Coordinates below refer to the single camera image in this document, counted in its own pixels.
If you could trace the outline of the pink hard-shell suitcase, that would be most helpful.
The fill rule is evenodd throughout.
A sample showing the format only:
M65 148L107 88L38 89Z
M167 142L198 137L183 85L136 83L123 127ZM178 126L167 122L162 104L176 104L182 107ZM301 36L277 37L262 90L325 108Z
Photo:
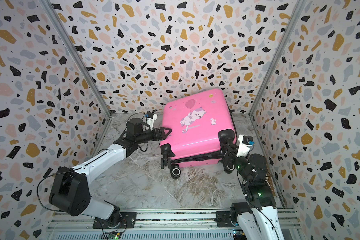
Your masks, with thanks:
M236 128L220 89L200 92L168 103L162 126L171 132L160 142L161 168L177 180L183 168L223 164L231 173L229 152L235 149Z

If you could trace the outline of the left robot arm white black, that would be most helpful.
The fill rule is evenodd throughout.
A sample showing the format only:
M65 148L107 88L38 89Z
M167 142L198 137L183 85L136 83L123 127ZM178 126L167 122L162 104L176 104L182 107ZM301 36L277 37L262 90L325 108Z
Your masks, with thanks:
M54 211L67 213L72 217L85 215L96 220L102 229L117 228L127 221L122 220L120 208L107 201L93 198L90 184L114 164L123 161L141 144L165 140L172 129L155 128L153 118L143 121L140 118L130 119L121 136L104 151L86 162L73 167L61 167L53 174L54 182L49 196L49 203Z

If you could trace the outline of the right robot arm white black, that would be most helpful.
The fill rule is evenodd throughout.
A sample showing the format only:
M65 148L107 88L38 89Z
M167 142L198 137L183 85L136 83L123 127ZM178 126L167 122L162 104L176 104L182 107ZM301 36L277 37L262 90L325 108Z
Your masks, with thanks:
M241 228L247 240L283 240L278 210L271 187L266 158L260 154L239 156L239 149L222 145L225 169L237 171L245 202L233 203L227 212L216 212L219 228Z

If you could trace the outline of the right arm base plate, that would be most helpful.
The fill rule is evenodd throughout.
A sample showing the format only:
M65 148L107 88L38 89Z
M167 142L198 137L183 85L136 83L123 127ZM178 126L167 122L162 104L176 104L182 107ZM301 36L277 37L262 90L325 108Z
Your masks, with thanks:
M217 211L216 219L218 228L236 227L236 222L233 221L233 217L229 211Z

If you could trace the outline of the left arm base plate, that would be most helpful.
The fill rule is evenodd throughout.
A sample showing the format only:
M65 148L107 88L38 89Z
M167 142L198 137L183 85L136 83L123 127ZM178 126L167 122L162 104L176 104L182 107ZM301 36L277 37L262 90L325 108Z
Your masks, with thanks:
M95 218L92 228L103 230L133 229L137 218L137 212L117 212L108 220Z

